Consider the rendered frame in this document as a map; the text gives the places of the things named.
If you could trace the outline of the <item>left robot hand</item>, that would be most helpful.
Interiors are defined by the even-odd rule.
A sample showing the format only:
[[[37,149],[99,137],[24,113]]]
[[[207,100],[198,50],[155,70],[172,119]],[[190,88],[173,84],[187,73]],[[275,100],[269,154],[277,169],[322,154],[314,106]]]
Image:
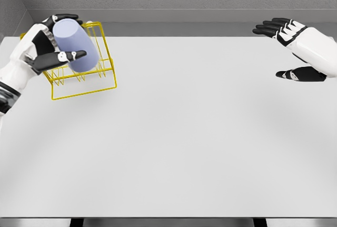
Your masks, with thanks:
[[[14,48],[10,59],[22,61],[34,73],[40,75],[44,71],[63,66],[85,56],[85,51],[65,52],[59,49],[53,34],[53,27],[55,23],[63,19],[72,19],[79,27],[83,24],[76,14],[54,14],[35,23]]]

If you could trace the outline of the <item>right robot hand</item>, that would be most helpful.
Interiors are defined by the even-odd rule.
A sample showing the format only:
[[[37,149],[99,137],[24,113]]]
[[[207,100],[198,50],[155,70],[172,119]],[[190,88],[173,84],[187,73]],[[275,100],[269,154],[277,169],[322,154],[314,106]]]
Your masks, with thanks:
[[[252,32],[277,40],[308,64],[278,71],[276,77],[296,82],[323,82],[327,78],[337,78],[337,42],[316,28],[293,19],[273,18],[256,25]]]

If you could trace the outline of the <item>lavender cup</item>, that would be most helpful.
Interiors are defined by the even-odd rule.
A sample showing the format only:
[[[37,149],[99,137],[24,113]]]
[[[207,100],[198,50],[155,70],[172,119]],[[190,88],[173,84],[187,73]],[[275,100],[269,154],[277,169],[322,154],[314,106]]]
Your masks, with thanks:
[[[73,19],[62,19],[53,27],[53,34],[61,51],[86,51],[87,55],[69,62],[75,72],[87,72],[93,69],[99,60],[98,51],[81,25]]]

